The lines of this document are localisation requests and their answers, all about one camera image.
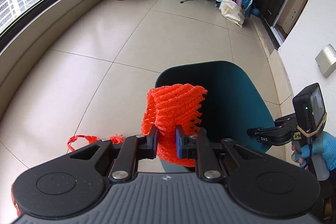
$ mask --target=chair backrest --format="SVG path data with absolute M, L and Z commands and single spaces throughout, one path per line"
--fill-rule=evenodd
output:
M 270 145 L 246 134 L 248 128 L 274 127 L 263 99 L 247 74 L 227 61 L 183 65 L 165 70 L 156 87 L 174 84 L 200 85 L 208 90 L 202 102 L 201 127 L 211 142 L 233 138 L 243 145 L 266 152 Z

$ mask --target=wall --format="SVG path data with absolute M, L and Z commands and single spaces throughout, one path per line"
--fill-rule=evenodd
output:
M 24 78 L 44 52 L 101 0 L 58 0 L 0 52 L 0 119 Z
M 325 130 L 336 136 L 336 72 L 325 78 L 315 57 L 327 44 L 336 48 L 335 0 L 308 0 L 301 16 L 279 49 L 293 95 L 318 82 L 328 113 Z

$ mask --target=orange object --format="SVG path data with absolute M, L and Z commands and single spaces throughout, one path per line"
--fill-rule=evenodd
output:
M 71 150 L 71 151 L 75 151 L 75 149 L 70 145 L 71 143 L 75 142 L 76 140 L 78 140 L 78 138 L 85 138 L 89 144 L 92 144 L 96 141 L 99 141 L 100 139 L 97 138 L 96 136 L 87 136 L 87 135 L 75 135 L 73 137 L 71 137 L 69 140 L 68 140 L 68 148 Z M 122 134 L 121 135 L 118 135 L 116 134 L 115 136 L 112 136 L 109 138 L 113 143 L 123 143 L 124 142 L 124 138 L 122 137 Z
M 175 128 L 182 125 L 186 135 L 199 131 L 202 114 L 197 110 L 208 91 L 202 86 L 176 84 L 151 89 L 147 94 L 147 110 L 142 120 L 142 134 L 148 135 L 154 124 L 159 130 L 157 155 L 170 163 L 194 167 L 195 161 L 179 159 L 176 153 Z
M 11 194 L 11 196 L 12 196 L 12 203 L 13 203 L 15 209 L 16 209 L 16 214 L 17 214 L 17 216 L 19 217 L 19 216 L 21 216 L 21 212 L 20 212 L 20 210 L 19 210 L 19 208 L 18 208 L 18 206 L 17 206 L 17 204 L 16 204 L 16 201 L 15 201 L 15 199 L 14 199 L 14 196 L 13 196 L 13 184 L 12 184 L 12 186 L 11 186 L 11 188 L 10 188 L 10 194 Z

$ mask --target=white tote bag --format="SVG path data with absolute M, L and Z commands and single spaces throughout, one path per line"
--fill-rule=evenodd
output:
M 241 6 L 239 6 L 233 0 L 217 0 L 217 1 L 221 2 L 219 9 L 223 17 L 236 23 L 237 25 L 239 25 L 239 27 L 242 28 L 245 19 L 244 13 L 251 6 L 253 0 L 250 0 L 248 6 L 245 9 L 241 8 Z

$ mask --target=camera screen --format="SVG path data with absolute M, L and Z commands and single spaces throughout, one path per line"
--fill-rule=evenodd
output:
M 322 119 L 322 117 L 325 113 L 322 94 L 321 94 L 321 90 L 320 90 L 319 87 L 312 93 L 312 95 L 310 97 L 310 102 L 311 102 L 311 106 L 312 106 L 315 125 L 318 126 L 319 122 L 321 121 L 321 119 Z

